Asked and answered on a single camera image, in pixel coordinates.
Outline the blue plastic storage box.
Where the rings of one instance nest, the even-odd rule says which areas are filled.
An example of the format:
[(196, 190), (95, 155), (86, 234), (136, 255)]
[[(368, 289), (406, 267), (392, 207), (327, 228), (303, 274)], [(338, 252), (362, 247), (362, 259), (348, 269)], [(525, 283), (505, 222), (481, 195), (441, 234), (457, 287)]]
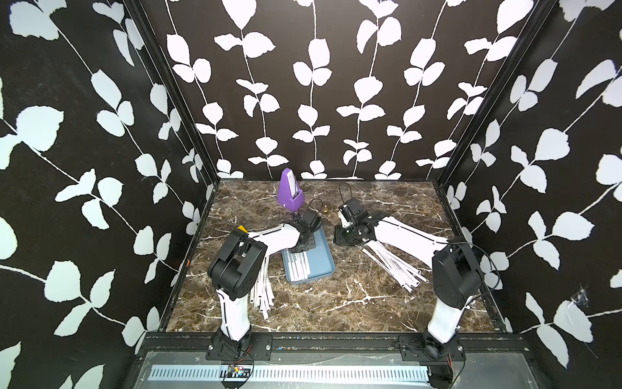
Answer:
[(286, 278), (288, 282), (292, 285), (299, 285), (309, 283), (315, 280), (320, 280), (326, 277), (330, 277), (335, 271), (335, 262), (333, 260), (332, 254), (330, 252), (330, 247), (328, 245), (327, 237), (325, 235), (324, 229), (320, 228), (314, 235), (316, 247), (312, 250), (306, 251), (309, 258), (309, 266), (310, 266), (310, 275), (308, 279), (298, 280), (290, 283), (288, 278), (288, 264), (287, 259), (285, 257), (286, 250), (281, 251), (283, 256), (283, 266), (286, 273)]

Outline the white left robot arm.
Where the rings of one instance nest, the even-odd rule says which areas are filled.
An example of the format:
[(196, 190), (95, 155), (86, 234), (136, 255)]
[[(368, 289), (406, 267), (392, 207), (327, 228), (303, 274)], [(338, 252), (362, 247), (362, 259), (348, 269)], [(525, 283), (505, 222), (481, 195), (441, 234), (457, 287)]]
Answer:
[(239, 345), (249, 338), (248, 295), (259, 278), (265, 259), (285, 249), (305, 245), (322, 226), (313, 209), (274, 228), (254, 233), (233, 230), (212, 260), (208, 275), (219, 298), (220, 331)]

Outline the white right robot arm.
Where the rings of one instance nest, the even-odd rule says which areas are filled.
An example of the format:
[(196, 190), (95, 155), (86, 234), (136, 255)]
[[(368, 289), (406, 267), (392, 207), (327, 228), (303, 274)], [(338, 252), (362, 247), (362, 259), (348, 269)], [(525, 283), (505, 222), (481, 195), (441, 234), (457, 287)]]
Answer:
[(424, 344), (440, 348), (455, 337), (467, 306), (482, 296), (484, 274), (471, 244), (425, 233), (383, 212), (369, 212), (351, 198), (340, 206), (341, 224), (335, 226), (337, 246), (360, 246), (410, 291), (428, 279), (415, 266), (388, 249), (399, 249), (421, 261), (432, 272), (436, 304)]

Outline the purple metronome-like object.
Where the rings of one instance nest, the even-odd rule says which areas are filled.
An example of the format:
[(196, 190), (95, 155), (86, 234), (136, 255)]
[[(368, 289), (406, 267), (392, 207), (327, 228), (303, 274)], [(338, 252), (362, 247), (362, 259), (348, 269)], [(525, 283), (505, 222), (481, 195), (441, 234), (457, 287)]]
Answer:
[(281, 173), (277, 201), (280, 206), (285, 207), (290, 212), (298, 211), (305, 202), (305, 194), (290, 168), (284, 169)]

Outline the small green circuit board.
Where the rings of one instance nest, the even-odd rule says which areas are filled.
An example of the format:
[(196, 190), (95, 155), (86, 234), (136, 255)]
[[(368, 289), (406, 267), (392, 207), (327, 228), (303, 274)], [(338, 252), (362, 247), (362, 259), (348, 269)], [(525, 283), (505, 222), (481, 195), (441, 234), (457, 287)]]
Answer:
[(252, 366), (229, 365), (223, 370), (223, 380), (246, 380), (253, 373)]

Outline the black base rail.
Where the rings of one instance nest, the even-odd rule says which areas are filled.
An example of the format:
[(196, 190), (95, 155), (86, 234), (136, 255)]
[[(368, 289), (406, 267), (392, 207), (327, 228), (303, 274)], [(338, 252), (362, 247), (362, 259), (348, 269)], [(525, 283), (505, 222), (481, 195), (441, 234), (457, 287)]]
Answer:
[(267, 361), (278, 352), (398, 353), (403, 361), (443, 365), (465, 361), (473, 353), (529, 351), (521, 336), (505, 333), (459, 333), (441, 345), (419, 332), (255, 332), (238, 342), (213, 335), (208, 356), (231, 353), (243, 358), (249, 353), (255, 361)]

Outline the black left corner post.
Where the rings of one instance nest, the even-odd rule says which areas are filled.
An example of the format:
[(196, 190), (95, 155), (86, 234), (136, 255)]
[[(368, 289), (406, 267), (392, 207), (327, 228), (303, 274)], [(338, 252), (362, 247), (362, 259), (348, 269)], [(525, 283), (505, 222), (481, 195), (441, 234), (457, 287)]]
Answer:
[(181, 122), (188, 133), (188, 137), (202, 159), (203, 166), (207, 171), (207, 176), (209, 176), (210, 181), (217, 186), (220, 182), (220, 178), (217, 175), (215, 165), (207, 152), (207, 146), (203, 141), (201, 134), (194, 125), (194, 119), (192, 118), (189, 106), (186, 104), (185, 98), (179, 88), (178, 82), (175, 79), (172, 68), (168, 64), (165, 52), (155, 36), (144, 6), (141, 1), (129, 0), (124, 1), (123, 3), (129, 11), (130, 17), (136, 23), (139, 35), (146, 44), (147, 53), (153, 63), (154, 70), (163, 82), (165, 90), (168, 93), (168, 97), (178, 110), (178, 113), (181, 116)]

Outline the black corner frame post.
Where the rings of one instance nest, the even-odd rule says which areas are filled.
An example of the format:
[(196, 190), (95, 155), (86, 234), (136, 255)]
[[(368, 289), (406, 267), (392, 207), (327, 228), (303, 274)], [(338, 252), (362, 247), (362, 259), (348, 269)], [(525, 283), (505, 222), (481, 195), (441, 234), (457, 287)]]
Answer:
[(534, 10), (529, 14), (525, 26), (518, 35), (518, 42), (503, 62), (478, 111), (473, 115), (473, 118), (469, 121), (465, 131), (459, 138), (457, 147), (451, 154), (447, 166), (436, 179), (436, 183), (439, 186), (445, 188), (448, 185), (450, 176), (463, 158), (468, 145), (476, 136), (477, 131), (479, 131), (483, 121), (487, 118), (502, 92), (504, 92), (508, 82), (510, 82), (510, 78), (515, 73), (556, 4), (557, 1), (554, 0), (536, 1)]

